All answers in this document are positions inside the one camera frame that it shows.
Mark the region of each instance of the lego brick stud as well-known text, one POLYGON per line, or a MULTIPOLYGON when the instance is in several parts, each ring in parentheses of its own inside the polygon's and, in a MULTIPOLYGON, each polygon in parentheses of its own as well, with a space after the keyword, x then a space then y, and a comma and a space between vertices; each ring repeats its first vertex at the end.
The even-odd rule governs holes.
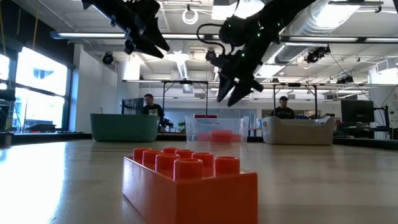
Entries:
POLYGON ((174 170, 174 160, 179 159, 180 155, 176 154, 158 154, 156 155, 156 172, 165 175, 167 177, 173 178, 174 170))
POLYGON ((179 148, 177 147, 165 147, 163 148, 163 152, 164 153, 171 153, 171 154, 175 154, 175 151, 179 150, 179 148))
POLYGON ((240 160, 233 156, 220 156, 215 159, 216 177, 239 174, 240 160))
POLYGON ((174 180, 196 180, 203 178, 203 161, 200 159, 176 159, 174 180))
POLYGON ((212 177, 213 176, 213 163, 214 156, 209 152, 195 152, 192 154, 192 158, 200 159, 203 161, 203 176, 212 177))
POLYGON ((158 150, 144 151, 144 153, 142 153, 142 165, 155 170, 156 156, 159 154, 163 154, 163 152, 158 150))
POLYGON ((148 150, 152 150, 151 148, 135 148, 132 152, 132 159, 139 164, 142 164, 142 153, 148 150))
POLYGON ((180 155, 181 159, 189 159, 192 158, 193 151, 189 149, 180 149, 175 151, 176 155, 180 155))

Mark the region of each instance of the man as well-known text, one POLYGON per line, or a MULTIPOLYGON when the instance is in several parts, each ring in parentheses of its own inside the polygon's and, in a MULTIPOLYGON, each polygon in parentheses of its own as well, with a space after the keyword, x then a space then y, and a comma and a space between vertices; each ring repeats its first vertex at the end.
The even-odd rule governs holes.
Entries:
POLYGON ((280 119, 295 119, 294 112, 292 109, 287 107, 287 97, 282 96, 279 98, 279 104, 275 111, 271 113, 271 116, 274 115, 280 119))
POLYGON ((146 106, 142 110, 142 114, 160 116, 160 122, 163 121, 164 113, 162 107, 154 103, 154 96, 152 94, 146 94, 144 96, 146 106))

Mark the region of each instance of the ceiling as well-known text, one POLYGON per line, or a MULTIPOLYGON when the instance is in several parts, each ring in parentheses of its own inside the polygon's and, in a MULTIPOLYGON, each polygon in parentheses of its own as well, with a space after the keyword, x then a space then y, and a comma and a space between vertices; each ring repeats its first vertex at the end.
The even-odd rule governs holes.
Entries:
MULTIPOLYGON (((102 16, 96 9, 90 7, 84 11, 80 1, 73 0, 14 0, 21 7, 35 15, 35 9, 39 9, 39 19, 62 32, 120 32, 118 28, 112 28, 107 18, 102 16)), ((211 9, 213 0, 201 0, 201 6, 192 6, 192 9, 200 9, 198 22, 188 25, 182 21, 184 5, 163 5, 163 10, 159 11, 159 28, 162 33, 184 33, 194 34, 200 24, 213 22, 221 24, 223 21, 211 20, 211 9)), ((384 0, 383 11, 395 12, 392 0, 384 0)), ((377 36, 397 36, 398 35, 398 15, 394 13, 371 12, 375 7, 362 7, 347 22, 335 29, 331 35, 377 35, 377 36)), ((203 29, 204 33, 218 33, 218 29, 203 29)), ((118 60, 129 58, 123 52, 123 40, 85 40, 82 42, 85 50, 92 54, 103 55, 107 51, 114 52, 118 60)), ((214 45, 203 44, 196 40, 187 41, 190 51, 190 60, 187 61, 188 76, 189 70, 213 71, 214 68, 205 61, 207 49, 214 48, 221 51, 214 45)), ((368 68, 375 66, 387 57, 398 55, 398 45, 391 44, 331 44, 332 55, 344 70, 349 70, 354 75, 356 82, 366 82, 368 80, 368 68)), ((164 58, 159 60, 144 54, 134 56, 141 60, 141 74, 156 75, 157 73, 170 73, 176 70, 175 62, 164 58)), ((326 82, 330 77, 336 81, 341 68, 335 63, 333 58, 326 56, 316 64, 307 65, 302 62, 303 56, 293 61, 283 69, 281 75, 277 74, 280 81, 299 82, 310 80, 313 82, 326 82)))

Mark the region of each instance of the beige bin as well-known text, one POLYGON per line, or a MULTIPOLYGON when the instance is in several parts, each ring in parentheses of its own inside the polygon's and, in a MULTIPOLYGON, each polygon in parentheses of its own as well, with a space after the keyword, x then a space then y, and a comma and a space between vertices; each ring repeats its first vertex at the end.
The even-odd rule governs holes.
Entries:
POLYGON ((331 145, 335 119, 262 119, 262 138, 268 144, 331 145))

